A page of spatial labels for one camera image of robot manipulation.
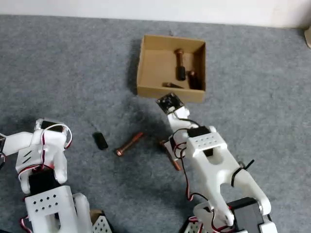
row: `white robotic arm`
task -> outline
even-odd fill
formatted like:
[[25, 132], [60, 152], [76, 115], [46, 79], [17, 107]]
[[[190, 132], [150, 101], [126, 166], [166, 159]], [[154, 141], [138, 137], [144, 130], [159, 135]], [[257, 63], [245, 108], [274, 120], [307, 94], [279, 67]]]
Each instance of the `white robotic arm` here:
[[[67, 133], [70, 140], [66, 143]], [[28, 218], [34, 233], [91, 233], [87, 198], [72, 194], [67, 181], [64, 150], [70, 145], [70, 129], [62, 124], [39, 119], [34, 133], [0, 135], [0, 152], [17, 153], [16, 171], [25, 198]], [[26, 232], [31, 233], [21, 219]]]
[[[164, 143], [171, 160], [178, 163], [182, 162], [179, 158], [188, 158], [200, 176], [201, 194], [209, 201], [197, 205], [194, 214], [205, 231], [217, 232], [212, 228], [215, 222], [233, 227], [231, 232], [235, 229], [234, 232], [276, 233], [275, 224], [266, 217], [271, 211], [268, 198], [246, 169], [240, 167], [216, 129], [189, 120], [189, 111], [173, 93], [157, 103], [174, 131]], [[227, 204], [220, 190], [223, 183], [240, 187], [246, 198]]]

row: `cardboard box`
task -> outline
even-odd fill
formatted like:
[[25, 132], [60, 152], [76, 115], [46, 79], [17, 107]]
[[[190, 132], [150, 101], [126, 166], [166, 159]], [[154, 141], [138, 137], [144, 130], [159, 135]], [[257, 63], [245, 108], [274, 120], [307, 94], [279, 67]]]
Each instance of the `cardboard box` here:
[[[191, 89], [189, 79], [177, 80], [175, 50], [184, 50], [186, 71], [194, 70], [200, 80], [201, 90]], [[205, 41], [172, 36], [145, 35], [141, 42], [137, 72], [138, 95], [160, 98], [174, 92], [183, 102], [202, 102], [205, 97]], [[173, 83], [180, 88], [163, 87]]]

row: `metal bolt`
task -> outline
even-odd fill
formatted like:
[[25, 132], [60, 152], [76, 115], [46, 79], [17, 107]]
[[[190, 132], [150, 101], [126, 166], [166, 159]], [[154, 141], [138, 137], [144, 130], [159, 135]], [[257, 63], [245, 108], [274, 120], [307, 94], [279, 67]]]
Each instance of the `metal bolt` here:
[[184, 51], [182, 49], [177, 49], [177, 50], [175, 50], [175, 54], [176, 54], [176, 57], [177, 57], [177, 65], [179, 67], [183, 67], [184, 66], [184, 63], [183, 63]]
[[175, 54], [177, 57], [177, 69], [176, 69], [177, 79], [179, 81], [184, 81], [184, 80], [186, 80], [186, 69], [185, 69], [184, 63], [183, 63], [184, 51], [182, 49], [177, 49], [177, 50], [175, 50]]
[[117, 156], [123, 156], [124, 152], [134, 143], [136, 143], [142, 136], [144, 135], [143, 132], [139, 132], [137, 134], [135, 134], [131, 140], [129, 140], [127, 143], [125, 143], [123, 146], [121, 146], [120, 148], [116, 149], [116, 154]]

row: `copper bolt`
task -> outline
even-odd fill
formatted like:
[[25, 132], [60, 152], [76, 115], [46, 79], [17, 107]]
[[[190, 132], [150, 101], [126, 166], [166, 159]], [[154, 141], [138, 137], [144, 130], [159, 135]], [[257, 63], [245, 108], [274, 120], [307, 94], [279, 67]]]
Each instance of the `copper bolt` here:
[[129, 149], [129, 147], [131, 145], [133, 145], [134, 143], [136, 143], [142, 136], [144, 135], [143, 132], [139, 132], [137, 134], [135, 134], [131, 140], [129, 140], [127, 143], [125, 143], [123, 146], [121, 146], [120, 148], [116, 149], [116, 154], [117, 156], [121, 157], [124, 155], [124, 152]]
[[189, 71], [189, 76], [194, 77], [194, 76], [195, 76], [195, 71], [194, 71], [194, 70], [190, 70], [190, 71]]
[[177, 50], [175, 50], [175, 54], [176, 54], [176, 57], [177, 57], [177, 65], [179, 67], [183, 67], [184, 66], [184, 63], [183, 63], [184, 51], [182, 49], [177, 49]]

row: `small black object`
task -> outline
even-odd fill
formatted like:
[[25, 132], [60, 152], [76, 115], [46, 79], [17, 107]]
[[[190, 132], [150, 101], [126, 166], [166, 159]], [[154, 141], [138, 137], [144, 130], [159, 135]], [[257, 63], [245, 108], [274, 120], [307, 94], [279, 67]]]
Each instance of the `small black object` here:
[[159, 98], [156, 102], [166, 115], [184, 106], [183, 102], [174, 93], [169, 93], [162, 98]]
[[29, 185], [31, 195], [43, 193], [45, 191], [57, 188], [60, 184], [54, 176], [54, 170], [43, 170], [29, 176]]
[[228, 203], [234, 215], [235, 232], [246, 230], [251, 233], [260, 233], [259, 225], [263, 224], [263, 217], [259, 205], [254, 198], [242, 198]]
[[98, 149], [104, 150], [108, 148], [108, 144], [104, 138], [104, 135], [101, 132], [94, 133], [93, 138], [95, 139]]
[[234, 187], [234, 179], [235, 176], [242, 170], [245, 169], [247, 170], [253, 163], [254, 163], [254, 159], [252, 159], [251, 162], [248, 163], [248, 165], [246, 165], [245, 167], [239, 167], [235, 172], [233, 172], [232, 177], [231, 177], [231, 186]]
[[186, 69], [185, 69], [185, 67], [177, 67], [177, 79], [179, 81], [186, 80]]
[[[56, 124], [58, 124], [58, 123], [44, 120], [41, 123], [41, 129], [44, 130], [44, 129], [46, 129], [49, 126], [56, 125]], [[55, 126], [55, 127], [50, 128], [49, 130], [62, 133], [63, 132], [63, 126], [61, 126], [61, 125]]]
[[211, 132], [205, 126], [200, 126], [198, 128], [188, 129], [187, 133], [188, 133], [189, 137], [197, 137], [197, 136], [205, 135], [205, 134], [208, 134]]

